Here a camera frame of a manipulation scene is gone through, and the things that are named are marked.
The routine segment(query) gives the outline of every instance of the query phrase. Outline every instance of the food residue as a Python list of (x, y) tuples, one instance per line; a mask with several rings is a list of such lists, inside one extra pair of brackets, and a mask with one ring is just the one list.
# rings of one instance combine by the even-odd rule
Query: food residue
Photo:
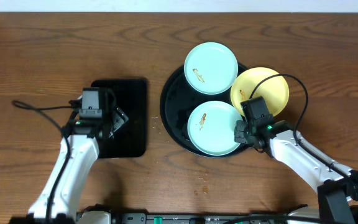
[(204, 126), (205, 118), (206, 118), (206, 113), (205, 113), (205, 114), (203, 115), (203, 117), (201, 118), (201, 121), (200, 121), (200, 125), (201, 125), (200, 131), (201, 131), (201, 129), (202, 129), (203, 126)]
[(246, 100), (246, 94), (244, 93), (244, 91), (240, 90), (240, 94), (241, 94), (241, 101)]
[(193, 68), (193, 72), (194, 72), (194, 74), (196, 74), (196, 76), (197, 76), (197, 78), (198, 78), (199, 81), (204, 82), (204, 78), (203, 78), (202, 75), (200, 75), (200, 74), (198, 73), (197, 68)]

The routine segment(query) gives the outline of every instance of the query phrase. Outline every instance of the black cable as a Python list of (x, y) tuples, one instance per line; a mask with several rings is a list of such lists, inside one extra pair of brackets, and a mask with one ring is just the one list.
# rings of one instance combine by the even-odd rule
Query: black cable
[(254, 95), (256, 89), (258, 89), (258, 87), (263, 83), (265, 82), (266, 80), (269, 80), (271, 78), (274, 78), (274, 77), (290, 77), (290, 78), (293, 78), (295, 79), (296, 81), (298, 81), (298, 83), (302, 86), (303, 90), (305, 91), (305, 98), (306, 98), (306, 101), (305, 101), (305, 107), (303, 108), (303, 111), (301, 113), (301, 116), (299, 116), (298, 118), (298, 121), (296, 122), (295, 124), (295, 127), (293, 129), (293, 138), (295, 140), (295, 142), (298, 144), (299, 142), (299, 139), (298, 137), (296, 136), (296, 131), (298, 130), (298, 126), (299, 126), (299, 123), (301, 123), (301, 120), (302, 120), (302, 117), (303, 115), (305, 114), (306, 112), (306, 109), (308, 107), (308, 103), (309, 103), (309, 94), (308, 94), (308, 90), (306, 89), (305, 85), (302, 83), (301, 80), (299, 80), (299, 78), (293, 76), (293, 75), (288, 75), (288, 74), (276, 74), (276, 75), (272, 75), (271, 77), (267, 77), (265, 79), (263, 79), (262, 81), (260, 81), (260, 83), (258, 83), (258, 85), (255, 86), (254, 90), (252, 91), (251, 95), (250, 95), (250, 99), (252, 98), (252, 96)]
[(46, 118), (48, 121), (50, 121), (60, 131), (60, 134), (62, 134), (62, 136), (63, 136), (63, 138), (65, 139), (65, 142), (66, 142), (66, 146), (67, 146), (66, 158), (65, 158), (65, 161), (64, 161), (64, 163), (62, 165), (62, 168), (60, 169), (60, 171), (59, 171), (59, 173), (58, 173), (58, 175), (56, 177), (55, 183), (53, 183), (52, 189), (50, 190), (48, 202), (47, 202), (47, 211), (46, 211), (46, 214), (45, 214), (45, 221), (46, 221), (46, 223), (50, 223), (49, 218), (50, 218), (50, 215), (51, 215), (51, 212), (52, 212), (52, 205), (53, 205), (53, 199), (55, 198), (55, 191), (56, 191), (57, 185), (59, 184), (59, 180), (62, 177), (63, 172), (64, 172), (64, 170), (65, 170), (65, 168), (66, 168), (66, 166), (68, 164), (68, 161), (70, 160), (70, 156), (71, 156), (71, 148), (70, 148), (70, 144), (68, 143), (68, 139), (67, 139), (68, 136), (64, 133), (63, 129), (59, 126), (59, 124), (56, 121), (54, 121), (50, 116), (48, 116), (44, 112), (42, 112), (42, 109), (45, 109), (45, 108), (36, 108), (36, 107), (34, 107), (32, 105), (29, 105), (27, 103), (24, 103), (24, 102), (21, 102), (21, 101), (18, 101), (18, 100), (13, 100), (12, 105), (17, 107), (17, 108), (20, 108), (20, 109), (35, 111), (38, 114), (40, 114), (41, 116), (43, 116), (44, 118)]
[(295, 140), (295, 142), (297, 144), (299, 144), (307, 153), (311, 154), (314, 158), (316, 158), (317, 160), (319, 160), (321, 163), (323, 163), (324, 165), (326, 165), (327, 167), (329, 167), (330, 169), (332, 169), (333, 171), (337, 172), (339, 175), (343, 176), (344, 179), (346, 179), (347, 181), (349, 181), (349, 183), (351, 183), (357, 190), (358, 190), (358, 183), (355, 182), (354, 180), (352, 180), (347, 174), (345, 174), (343, 171), (339, 170), (337, 167), (334, 166), (333, 163), (329, 163), (327, 161), (325, 161), (324, 159), (320, 158), (318, 155), (316, 155), (315, 153), (313, 153), (311, 150), (309, 150), (306, 146), (304, 146), (301, 141), (298, 139), (298, 136), (296, 136), (296, 131), (298, 130), (298, 126), (302, 120), (303, 115), (306, 112), (306, 109), (308, 107), (308, 103), (309, 103), (309, 95), (308, 95), (308, 90), (306, 89), (305, 85), (302, 83), (302, 81), (293, 76), (293, 75), (288, 75), (288, 74), (276, 74), (276, 75), (272, 75), (271, 77), (267, 77), (265, 79), (263, 79), (261, 82), (258, 83), (258, 85), (256, 85), (256, 87), (254, 88), (254, 90), (252, 91), (251, 95), (250, 95), (250, 99), (252, 98), (252, 96), (254, 95), (256, 89), (266, 80), (269, 80), (271, 78), (274, 77), (290, 77), (295, 79), (303, 88), (303, 90), (305, 91), (305, 107), (303, 108), (303, 111), (301, 113), (301, 115), (298, 118), (298, 121), (295, 124), (294, 130), (293, 130), (293, 138)]
[[(32, 108), (29, 108), (29, 107), (26, 107), (23, 105), (14, 105), (14, 106), (17, 108), (23, 109), (23, 110), (33, 110)], [(57, 110), (57, 109), (66, 109), (66, 108), (72, 109), (73, 107), (71, 107), (71, 106), (53, 106), (53, 107), (49, 107), (49, 108), (35, 108), (35, 109), (42, 111), (42, 110)]]
[(343, 224), (343, 223), (329, 221), (329, 220), (321, 220), (319, 218), (296, 217), (296, 216), (288, 216), (288, 215), (261, 215), (261, 216), (256, 215), (256, 216), (232, 219), (223, 224), (236, 224), (240, 222), (249, 222), (255, 220), (277, 220), (277, 221), (299, 221), (299, 222), (324, 223), (324, 224), (327, 223)]

